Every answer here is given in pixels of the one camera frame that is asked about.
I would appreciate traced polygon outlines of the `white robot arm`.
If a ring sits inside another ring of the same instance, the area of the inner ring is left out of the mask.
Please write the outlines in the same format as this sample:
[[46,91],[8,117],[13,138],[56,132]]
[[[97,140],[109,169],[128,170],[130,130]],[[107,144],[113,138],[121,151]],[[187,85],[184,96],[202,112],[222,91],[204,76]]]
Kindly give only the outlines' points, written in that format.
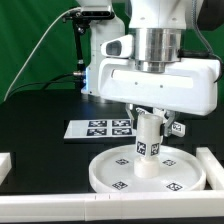
[[115,15],[114,0],[77,0],[80,29],[91,29],[91,62],[83,93],[151,107],[172,133],[180,112],[207,115],[217,106],[222,62],[211,49],[181,48],[182,33],[198,29],[205,0],[128,0],[129,33]]

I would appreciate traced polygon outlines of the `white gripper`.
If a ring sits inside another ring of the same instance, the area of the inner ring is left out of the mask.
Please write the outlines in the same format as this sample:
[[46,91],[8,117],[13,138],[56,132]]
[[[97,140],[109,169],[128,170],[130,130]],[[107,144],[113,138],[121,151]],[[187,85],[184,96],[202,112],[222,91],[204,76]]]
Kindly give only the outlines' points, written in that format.
[[161,133],[169,137],[174,111],[205,116],[217,107],[219,69],[217,60],[182,58],[158,74],[136,70],[132,60],[107,58],[99,67],[98,91],[104,99],[127,103],[133,129],[138,118],[133,104],[165,109]]

